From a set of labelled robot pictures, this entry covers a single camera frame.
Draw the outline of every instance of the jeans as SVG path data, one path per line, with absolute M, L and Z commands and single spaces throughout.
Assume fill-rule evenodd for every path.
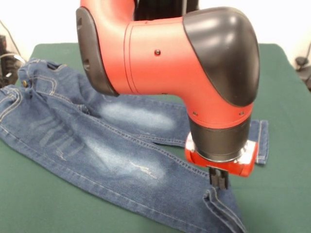
M 69 183 L 120 207 L 189 233 L 246 232 L 231 187 L 158 144 L 183 147 L 185 106 L 151 97 L 97 93 L 64 64 L 31 59 L 27 87 L 0 89 L 0 138 Z M 258 163 L 268 155 L 268 124 L 253 120 Z

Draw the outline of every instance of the jeans seam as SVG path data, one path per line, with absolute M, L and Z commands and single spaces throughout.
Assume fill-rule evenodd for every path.
M 207 190 L 207 192 L 209 193 L 209 195 L 212 197 L 212 193 L 211 190 Z M 215 203 L 213 203 L 211 200 L 209 201 L 204 201 L 206 207 L 218 218 L 220 219 L 231 231 L 233 231 L 230 221 L 228 219 L 226 219 L 224 216 L 222 216 L 221 214 L 217 213 L 216 211 L 214 211 L 213 209 L 216 209 L 217 211 L 221 212 L 223 211 L 222 209 L 220 209 Z M 246 229 L 244 227 L 241 228 L 241 226 L 239 226 L 238 223 L 236 223 L 236 225 L 242 229 L 244 232 L 246 232 Z
M 140 96 L 135 96 L 134 98 L 138 98 L 138 99 L 142 99 L 143 97 Z M 151 101 L 151 102 L 157 102 L 157 103 L 161 103 L 161 104 L 166 104 L 166 105 L 172 105 L 172 106 L 176 106 L 178 108 L 185 108 L 185 106 L 181 103 L 174 103 L 174 102 L 164 102 L 164 101 L 160 101 L 160 100 L 154 100 L 154 99 L 145 99 L 143 98 L 145 101 Z
M 209 203 L 205 203 L 205 205 L 218 219 L 220 219 L 224 223 L 224 225 L 226 225 L 231 231 L 233 231 L 230 227 L 229 221 L 213 210 L 212 207 L 214 207 L 217 211 L 219 211 L 218 207 L 212 204 L 212 201 L 209 201 Z
M 261 136 L 261 124 L 259 124 L 259 133 L 258 133 L 258 141 L 260 141 L 260 136 Z
M 135 134 L 135 136 L 137 136 L 139 138 L 158 140 L 158 141 L 164 141 L 164 142 L 175 142 L 175 143 L 180 143 L 180 144 L 185 143 L 185 141 L 179 140 L 179 139 L 166 139 L 164 137 L 162 137 L 162 138 L 161 137 L 152 137 L 152 136 L 144 136 L 144 135 L 139 135 L 139 134 Z
M 51 159 L 51 158 L 49 158 L 49 157 L 46 157 L 45 155 L 39 153 L 39 152 L 36 151 L 35 149 L 29 147 L 29 146 L 28 146 L 26 143 L 24 143 L 20 138 L 17 138 L 16 136 L 14 136 L 14 135 L 13 135 L 12 133 L 10 133 L 6 128 L 4 128 L 1 124 L 0 124 L 0 127 L 1 127 L 6 133 L 8 133 L 8 134 L 11 135 L 12 137 L 14 137 L 16 140 L 18 140 L 20 143 L 22 143 L 22 144 L 23 144 L 25 147 L 27 147 L 28 149 L 33 150 L 35 153 L 41 155 L 42 157 L 44 157 L 44 158 L 46 158 L 46 159 L 48 159 L 48 160 L 50 160 L 50 161 L 56 163 L 58 166 L 64 167 L 64 166 L 62 166 L 61 164 L 57 163 L 55 160 L 53 160 L 53 159 Z M 154 210 L 154 209 L 152 209 L 152 208 L 150 208 L 150 207 L 148 207 L 148 206 L 145 206 L 145 205 L 143 205 L 143 204 L 141 204 L 141 203 L 139 203 L 139 202 L 136 202 L 136 201 L 134 201 L 134 200 L 132 200 L 132 199 L 130 199 L 130 198 L 127 198 L 127 197 L 125 197 L 125 196 L 123 196 L 123 195 L 121 195 L 121 194 L 119 194 L 119 193 L 117 193 L 117 192 L 115 192 L 115 191 L 113 191 L 113 190 L 111 190 L 111 189 L 109 189 L 109 188 L 107 188 L 107 187 L 105 187 L 105 186 L 99 184 L 99 183 L 96 183 L 95 181 L 89 179 L 88 177 L 85 177 L 85 176 L 83 176 L 83 175 L 81 175 L 81 174 L 79 174 L 79 173 L 77 173 L 77 172 L 75 172 L 75 171 L 73 171 L 73 170 L 71 170 L 71 169 L 69 169 L 69 168 L 67 168 L 67 167 L 64 167 L 64 168 L 67 169 L 67 170 L 69 170 L 69 171 L 71 171 L 71 172 L 73 172 L 74 174 L 76 174 L 76 175 L 78 175 L 78 176 L 80 176 L 80 177 L 86 179 L 86 180 L 89 180 L 90 182 L 92 182 L 92 183 L 98 185 L 99 187 L 102 187 L 102 188 L 104 188 L 104 189 L 106 189 L 106 190 L 109 190 L 110 192 L 114 193 L 115 195 L 121 196 L 121 197 L 123 197 L 123 198 L 125 198 L 125 199 L 127 199 L 127 200 L 129 200 L 129 201 L 132 201 L 132 202 L 134 202 L 134 203 L 136 203 L 136 204 L 138 204 L 138 205 L 140 205 L 140 206 L 143 206 L 143 207 L 145 207 L 146 209 L 149 209 L 149 210 L 158 212 L 158 213 L 160 213 L 160 214 L 162 214 L 162 215 L 164 215 L 164 216 L 168 216 L 169 218 L 175 219 L 175 220 L 177 220 L 177 221 L 184 222 L 184 223 L 186 223 L 187 225 L 193 226 L 193 227 L 195 227 L 195 228 L 198 228 L 198 229 L 203 230 L 203 231 L 205 231 L 205 232 L 208 233 L 208 231 L 206 231 L 205 229 L 202 229 L 202 228 L 197 227 L 197 226 L 195 226 L 195 225 L 193 225 L 193 224 L 191 224 L 191 223 L 187 223 L 187 222 L 185 222 L 185 221 L 183 221 L 183 220 L 181 220 L 181 219 L 177 219 L 177 218 L 175 218 L 175 217 L 173 217 L 173 216 L 167 215 L 167 214 L 162 213 L 162 212 L 160 212 L 160 211 Z
M 218 196 L 217 196 L 217 190 L 215 189 L 215 187 L 212 186 L 212 188 L 214 189 L 214 192 L 215 192 L 215 198 L 216 200 L 218 201 L 219 204 L 221 204 L 224 208 L 226 208 L 229 212 L 231 212 L 231 214 L 236 218 L 236 220 L 238 221 L 238 226 L 241 227 L 242 229 L 246 230 L 243 226 L 243 223 L 242 221 L 240 220 L 240 218 L 229 208 L 227 207 L 225 204 L 223 204 L 222 201 L 220 201 L 218 199 Z
M 7 107 L 1 114 L 0 114 L 0 122 L 3 121 L 4 117 L 6 115 L 8 115 L 9 113 L 11 113 L 13 110 L 15 110 L 21 103 L 21 101 L 23 100 L 23 96 L 21 94 L 21 92 L 18 89 L 12 89 L 13 92 L 16 93 L 17 95 L 17 99 L 14 103 L 12 103 L 9 107 Z

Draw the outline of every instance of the black joint cover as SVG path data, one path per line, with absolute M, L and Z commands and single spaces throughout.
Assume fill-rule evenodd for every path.
M 94 19 L 90 12 L 76 10 L 77 33 L 83 68 L 92 87 L 102 94 L 118 96 L 106 74 Z
M 184 15 L 183 25 L 219 95 L 235 106 L 251 104 L 259 84 L 259 47 L 248 18 L 237 9 L 217 7 Z

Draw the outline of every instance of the green table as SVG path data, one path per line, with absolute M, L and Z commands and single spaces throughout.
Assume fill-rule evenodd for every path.
M 308 233 L 311 97 L 280 47 L 259 47 L 253 118 L 269 120 L 269 160 L 248 179 L 231 176 L 233 191 L 251 233 Z M 38 45 L 32 57 L 83 72 L 77 44 Z M 179 232 L 76 188 L 1 141 L 0 148 L 0 233 Z M 183 157 L 182 149 L 165 148 Z

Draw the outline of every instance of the blue jeans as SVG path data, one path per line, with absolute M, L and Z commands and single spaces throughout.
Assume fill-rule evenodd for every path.
M 183 147 L 185 106 L 151 97 L 108 97 L 70 67 L 32 59 L 27 87 L 0 90 L 0 138 L 69 183 L 127 210 L 189 233 L 246 232 L 231 188 L 158 144 Z M 268 125 L 253 120 L 258 163 Z

